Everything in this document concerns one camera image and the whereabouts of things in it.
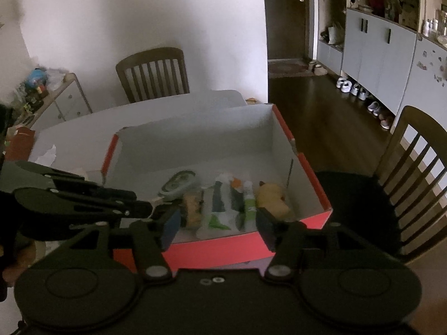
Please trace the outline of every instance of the yellow plush toy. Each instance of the yellow plush toy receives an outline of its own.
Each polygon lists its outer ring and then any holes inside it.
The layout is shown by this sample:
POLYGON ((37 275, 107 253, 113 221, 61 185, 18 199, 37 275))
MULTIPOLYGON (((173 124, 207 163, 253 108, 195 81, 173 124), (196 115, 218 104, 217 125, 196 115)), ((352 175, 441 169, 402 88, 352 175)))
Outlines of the yellow plush toy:
POLYGON ((267 209, 278 220, 283 220, 291 214, 290 208, 284 202, 282 188, 275 183, 259 182, 256 206, 267 209))

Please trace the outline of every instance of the screw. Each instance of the screw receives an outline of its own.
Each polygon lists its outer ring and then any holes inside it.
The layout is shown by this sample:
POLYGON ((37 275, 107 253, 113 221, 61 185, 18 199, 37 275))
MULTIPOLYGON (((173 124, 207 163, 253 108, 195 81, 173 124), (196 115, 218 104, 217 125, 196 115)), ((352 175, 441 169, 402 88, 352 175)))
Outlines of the screw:
POLYGON ((292 270, 283 264, 276 264, 269 267, 269 273, 275 277, 286 277, 291 274, 292 270))
POLYGON ((146 274, 149 277, 163 277, 168 274, 168 269, 164 266, 150 266, 146 270, 146 274))
POLYGON ((204 286, 209 286, 209 285, 213 284, 213 281, 211 281, 209 278, 202 278, 200 280, 200 284, 202 284, 204 286))
POLYGON ((225 282, 224 277, 213 277, 213 282, 214 283, 222 283, 225 282))

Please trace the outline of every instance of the white bottle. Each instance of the white bottle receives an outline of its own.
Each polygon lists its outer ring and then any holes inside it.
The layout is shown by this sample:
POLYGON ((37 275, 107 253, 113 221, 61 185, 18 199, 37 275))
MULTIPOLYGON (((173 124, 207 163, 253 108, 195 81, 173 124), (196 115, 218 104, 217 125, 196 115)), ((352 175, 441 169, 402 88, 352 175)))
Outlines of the white bottle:
POLYGON ((422 32, 424 34, 424 37, 428 37, 430 34, 430 21, 426 21, 424 24, 424 31, 422 32))

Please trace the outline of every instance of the shoe cabinet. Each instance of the shoe cabinet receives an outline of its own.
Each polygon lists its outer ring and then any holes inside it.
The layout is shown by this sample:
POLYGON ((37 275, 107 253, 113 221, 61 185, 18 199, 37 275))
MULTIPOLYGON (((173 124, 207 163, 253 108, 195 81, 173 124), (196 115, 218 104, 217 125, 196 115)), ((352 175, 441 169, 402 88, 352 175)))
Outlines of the shoe cabinet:
POLYGON ((342 70, 396 114, 410 74, 415 43, 414 31, 347 9, 342 70))

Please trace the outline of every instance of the hand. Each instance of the hand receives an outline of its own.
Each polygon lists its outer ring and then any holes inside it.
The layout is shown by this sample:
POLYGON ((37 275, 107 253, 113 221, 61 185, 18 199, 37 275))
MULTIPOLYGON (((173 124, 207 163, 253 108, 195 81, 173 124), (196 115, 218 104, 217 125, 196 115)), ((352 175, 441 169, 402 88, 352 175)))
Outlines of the hand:
MULTIPOLYGON (((3 246, 0 245, 0 257, 3 255, 3 246)), ((9 286, 14 286, 17 278, 29 267, 36 259, 36 243, 34 241, 28 247, 23 248, 17 253, 16 262, 3 270, 2 276, 9 286)))

